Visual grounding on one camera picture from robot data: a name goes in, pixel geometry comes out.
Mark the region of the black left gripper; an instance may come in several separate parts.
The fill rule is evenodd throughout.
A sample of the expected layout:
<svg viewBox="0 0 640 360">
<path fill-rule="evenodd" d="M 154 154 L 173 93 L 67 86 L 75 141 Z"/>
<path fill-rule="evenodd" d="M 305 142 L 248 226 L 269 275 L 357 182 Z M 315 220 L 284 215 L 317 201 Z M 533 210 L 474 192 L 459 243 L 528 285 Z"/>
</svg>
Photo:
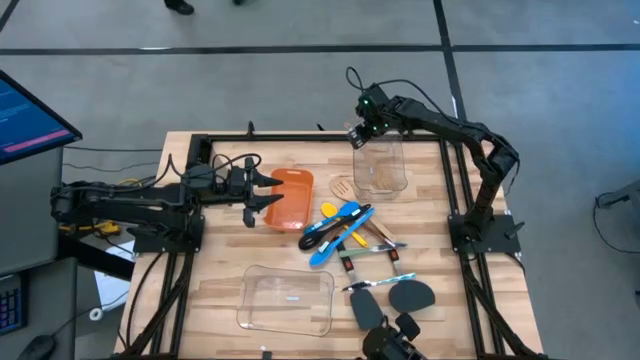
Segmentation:
<svg viewBox="0 0 640 360">
<path fill-rule="evenodd" d="M 253 158 L 246 157 L 243 166 L 233 165 L 228 173 L 229 194 L 245 205 L 243 222 L 248 228 L 255 226 L 254 212 L 260 212 L 283 198 L 282 194 L 254 195 L 253 184 L 259 188 L 283 184 L 282 180 L 262 175 L 254 169 Z"/>
</svg>

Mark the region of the orange plastic bin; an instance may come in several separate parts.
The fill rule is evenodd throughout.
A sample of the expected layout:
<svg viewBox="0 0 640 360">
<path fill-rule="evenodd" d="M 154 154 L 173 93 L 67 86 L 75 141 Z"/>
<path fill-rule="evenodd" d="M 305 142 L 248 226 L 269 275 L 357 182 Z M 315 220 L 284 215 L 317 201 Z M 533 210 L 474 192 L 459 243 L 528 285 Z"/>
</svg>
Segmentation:
<svg viewBox="0 0 640 360">
<path fill-rule="evenodd" d="M 303 230 L 310 221 L 314 177 L 304 169 L 277 168 L 271 177 L 282 184 L 272 188 L 272 195 L 282 198 L 271 204 L 264 217 L 267 227 L 281 232 Z"/>
</svg>

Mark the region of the light wooden slotted spatula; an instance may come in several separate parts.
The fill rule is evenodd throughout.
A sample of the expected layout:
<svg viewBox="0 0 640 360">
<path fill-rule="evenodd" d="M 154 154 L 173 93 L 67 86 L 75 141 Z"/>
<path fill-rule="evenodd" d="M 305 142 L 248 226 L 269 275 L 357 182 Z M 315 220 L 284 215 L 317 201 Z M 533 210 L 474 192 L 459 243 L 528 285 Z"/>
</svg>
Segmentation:
<svg viewBox="0 0 640 360">
<path fill-rule="evenodd" d="M 356 201 L 356 193 L 351 183 L 344 177 L 335 177 L 330 180 L 331 192 L 344 201 Z"/>
</svg>

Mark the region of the large blue silicone spoon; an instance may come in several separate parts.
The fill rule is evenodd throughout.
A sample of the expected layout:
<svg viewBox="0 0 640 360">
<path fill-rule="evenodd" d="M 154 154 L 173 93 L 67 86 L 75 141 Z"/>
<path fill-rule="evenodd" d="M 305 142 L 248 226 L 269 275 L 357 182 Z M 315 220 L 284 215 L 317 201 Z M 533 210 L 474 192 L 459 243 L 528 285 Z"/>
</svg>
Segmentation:
<svg viewBox="0 0 640 360">
<path fill-rule="evenodd" d="M 361 214 L 357 216 L 352 224 L 336 240 L 328 243 L 327 245 L 321 246 L 320 249 L 311 256 L 309 265 L 311 267 L 317 267 L 324 264 L 332 256 L 336 248 L 362 224 L 364 224 L 374 213 L 374 208 L 367 208 L 365 211 L 361 212 Z"/>
</svg>

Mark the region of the small blue silicone spoon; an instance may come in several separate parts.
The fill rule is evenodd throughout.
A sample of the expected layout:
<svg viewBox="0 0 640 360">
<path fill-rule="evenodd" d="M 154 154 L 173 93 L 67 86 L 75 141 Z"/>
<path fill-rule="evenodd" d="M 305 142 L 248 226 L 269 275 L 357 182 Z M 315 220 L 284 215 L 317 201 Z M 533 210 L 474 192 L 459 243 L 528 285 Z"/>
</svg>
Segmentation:
<svg viewBox="0 0 640 360">
<path fill-rule="evenodd" d="M 354 211 L 358 210 L 360 205 L 357 202 L 347 202 L 344 204 L 336 213 L 332 216 L 325 218 L 313 225 L 310 225 L 304 229 L 304 233 L 308 234 L 320 229 L 323 226 L 326 226 L 329 222 L 336 220 L 337 218 L 342 218 L 352 214 Z"/>
</svg>

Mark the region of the green-handled knife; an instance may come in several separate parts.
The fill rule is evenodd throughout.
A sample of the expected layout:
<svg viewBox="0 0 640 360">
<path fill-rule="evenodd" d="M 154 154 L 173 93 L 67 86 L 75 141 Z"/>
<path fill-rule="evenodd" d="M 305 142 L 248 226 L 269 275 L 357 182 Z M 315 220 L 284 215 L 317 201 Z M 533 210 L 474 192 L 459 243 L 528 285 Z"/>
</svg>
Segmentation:
<svg viewBox="0 0 640 360">
<path fill-rule="evenodd" d="M 387 252 L 407 247 L 405 243 L 395 243 L 394 245 L 378 245 L 371 248 L 345 249 L 338 252 L 341 258 L 360 256 L 368 253 Z"/>
</svg>

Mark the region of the large clear plastic bin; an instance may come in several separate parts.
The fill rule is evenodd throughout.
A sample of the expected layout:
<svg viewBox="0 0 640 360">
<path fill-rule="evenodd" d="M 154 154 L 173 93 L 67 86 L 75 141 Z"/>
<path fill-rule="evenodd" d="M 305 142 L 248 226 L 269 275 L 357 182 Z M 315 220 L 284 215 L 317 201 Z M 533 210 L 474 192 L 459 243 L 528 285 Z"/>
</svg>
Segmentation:
<svg viewBox="0 0 640 360">
<path fill-rule="evenodd" d="M 247 330 L 322 337 L 331 329 L 334 278 L 252 265 L 241 285 L 238 325 Z"/>
</svg>

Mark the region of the rectangular black spatula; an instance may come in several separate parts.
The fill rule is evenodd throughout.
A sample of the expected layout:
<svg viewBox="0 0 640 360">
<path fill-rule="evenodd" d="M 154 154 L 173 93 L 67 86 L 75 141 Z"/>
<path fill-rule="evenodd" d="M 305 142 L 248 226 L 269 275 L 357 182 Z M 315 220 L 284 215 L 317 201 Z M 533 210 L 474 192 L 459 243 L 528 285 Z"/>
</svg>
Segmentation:
<svg viewBox="0 0 640 360">
<path fill-rule="evenodd" d="M 350 283 L 342 291 L 349 294 L 349 300 L 358 327 L 368 331 L 379 326 L 383 312 L 365 284 L 358 280 L 353 261 L 349 256 L 340 258 Z"/>
</svg>

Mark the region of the dark brown wooden spoon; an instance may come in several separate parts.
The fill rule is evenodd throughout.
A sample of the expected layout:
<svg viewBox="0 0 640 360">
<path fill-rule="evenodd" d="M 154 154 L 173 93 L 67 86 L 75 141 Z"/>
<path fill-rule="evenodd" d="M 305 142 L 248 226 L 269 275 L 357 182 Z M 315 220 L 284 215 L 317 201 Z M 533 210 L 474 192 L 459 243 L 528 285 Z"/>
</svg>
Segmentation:
<svg viewBox="0 0 640 360">
<path fill-rule="evenodd" d="M 365 204 L 364 212 L 375 212 L 375 209 L 370 206 L 370 204 Z M 382 224 L 377 217 L 373 214 L 367 219 L 366 222 L 362 223 L 360 227 L 366 228 L 372 234 L 375 234 L 379 239 L 383 240 L 389 245 L 394 245 L 395 235 L 393 235 L 389 229 L 386 228 L 384 224 Z"/>
</svg>

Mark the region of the white paper sheet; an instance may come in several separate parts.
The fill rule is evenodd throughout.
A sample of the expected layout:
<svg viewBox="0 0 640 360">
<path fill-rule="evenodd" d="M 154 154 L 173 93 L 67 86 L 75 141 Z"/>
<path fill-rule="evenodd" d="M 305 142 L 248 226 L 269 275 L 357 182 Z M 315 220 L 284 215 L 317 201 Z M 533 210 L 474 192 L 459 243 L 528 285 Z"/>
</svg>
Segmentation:
<svg viewBox="0 0 640 360">
<path fill-rule="evenodd" d="M 133 247 L 134 241 L 131 240 L 118 246 L 111 246 L 106 249 L 106 252 L 125 260 L 133 261 Z M 123 305 L 126 302 L 130 286 L 129 280 L 121 280 L 99 271 L 94 272 L 94 277 L 96 280 L 101 310 L 104 313 L 117 306 Z"/>
</svg>

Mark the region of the black desk brace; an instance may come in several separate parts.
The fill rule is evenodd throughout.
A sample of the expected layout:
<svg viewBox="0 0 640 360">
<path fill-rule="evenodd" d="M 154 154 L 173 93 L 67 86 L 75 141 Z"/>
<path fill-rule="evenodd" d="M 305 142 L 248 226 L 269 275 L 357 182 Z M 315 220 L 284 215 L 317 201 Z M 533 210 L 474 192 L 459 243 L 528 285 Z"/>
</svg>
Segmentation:
<svg viewBox="0 0 640 360">
<path fill-rule="evenodd" d="M 83 267 L 121 280 L 130 281 L 132 279 L 133 261 L 87 245 L 64 233 L 59 233 L 56 259 L 62 260 L 65 258 L 74 258 Z"/>
</svg>

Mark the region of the computer monitor blue screen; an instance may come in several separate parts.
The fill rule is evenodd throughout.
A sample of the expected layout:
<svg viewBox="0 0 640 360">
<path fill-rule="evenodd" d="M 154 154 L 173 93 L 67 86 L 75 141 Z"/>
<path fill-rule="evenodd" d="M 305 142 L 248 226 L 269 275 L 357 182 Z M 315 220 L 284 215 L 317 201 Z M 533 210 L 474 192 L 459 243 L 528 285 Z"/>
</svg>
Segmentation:
<svg viewBox="0 0 640 360">
<path fill-rule="evenodd" d="M 0 70 L 0 165 L 82 138 L 76 127 Z"/>
</svg>

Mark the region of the black computer mouse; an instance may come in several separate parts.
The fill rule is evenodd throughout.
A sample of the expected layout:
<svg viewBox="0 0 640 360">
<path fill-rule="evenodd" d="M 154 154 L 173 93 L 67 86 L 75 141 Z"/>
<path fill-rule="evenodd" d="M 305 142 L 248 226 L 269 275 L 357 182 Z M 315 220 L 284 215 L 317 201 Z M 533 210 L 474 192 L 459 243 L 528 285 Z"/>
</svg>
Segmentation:
<svg viewBox="0 0 640 360">
<path fill-rule="evenodd" d="M 38 335 L 24 347 L 17 360 L 50 360 L 56 345 L 53 335 Z"/>
</svg>

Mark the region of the black aluminium table frame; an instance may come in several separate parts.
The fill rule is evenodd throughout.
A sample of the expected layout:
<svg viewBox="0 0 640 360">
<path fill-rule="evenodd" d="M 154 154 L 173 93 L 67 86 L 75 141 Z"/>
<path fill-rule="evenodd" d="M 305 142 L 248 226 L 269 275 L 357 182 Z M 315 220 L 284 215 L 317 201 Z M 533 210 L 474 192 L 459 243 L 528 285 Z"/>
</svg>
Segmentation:
<svg viewBox="0 0 640 360">
<path fill-rule="evenodd" d="M 277 134 L 260 132 L 252 138 L 219 132 L 214 150 L 228 156 L 255 152 L 260 169 L 300 168 L 314 177 L 313 202 L 334 200 L 330 183 L 352 175 L 352 148 L 340 131 Z M 465 210 L 477 196 L 481 179 L 466 149 L 442 145 L 422 134 L 403 144 L 407 188 L 390 202 L 376 205 L 379 220 L 401 242 L 399 266 L 414 272 L 435 292 L 433 306 L 414 317 L 420 326 L 415 345 L 431 359 L 472 359 L 475 343 L 471 312 L 476 312 L 486 348 L 493 345 L 487 313 L 468 302 L 461 263 L 451 246 L 448 216 Z M 302 332 L 247 330 L 237 322 L 242 278 L 253 265 L 305 271 L 309 256 L 299 250 L 298 235 L 268 228 L 263 221 L 246 227 L 238 206 L 204 210 L 205 230 L 194 258 L 184 313 L 180 348 L 182 359 L 256 359 L 270 352 L 277 359 L 355 358 L 364 332 L 358 327 L 344 286 L 348 278 L 337 258 L 325 269 L 334 279 L 329 331 L 313 334 L 320 317 L 301 323 Z"/>
</svg>

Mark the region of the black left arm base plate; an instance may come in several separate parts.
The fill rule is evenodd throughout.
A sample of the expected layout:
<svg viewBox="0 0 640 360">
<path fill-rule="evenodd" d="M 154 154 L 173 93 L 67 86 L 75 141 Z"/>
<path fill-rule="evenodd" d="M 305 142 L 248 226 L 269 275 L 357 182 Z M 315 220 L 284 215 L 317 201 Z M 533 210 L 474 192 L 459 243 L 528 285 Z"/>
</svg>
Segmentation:
<svg viewBox="0 0 640 360">
<path fill-rule="evenodd" d="M 134 236 L 135 253 L 196 253 L 200 251 L 203 230 L 186 232 L 155 232 L 150 229 L 128 228 Z"/>
</svg>

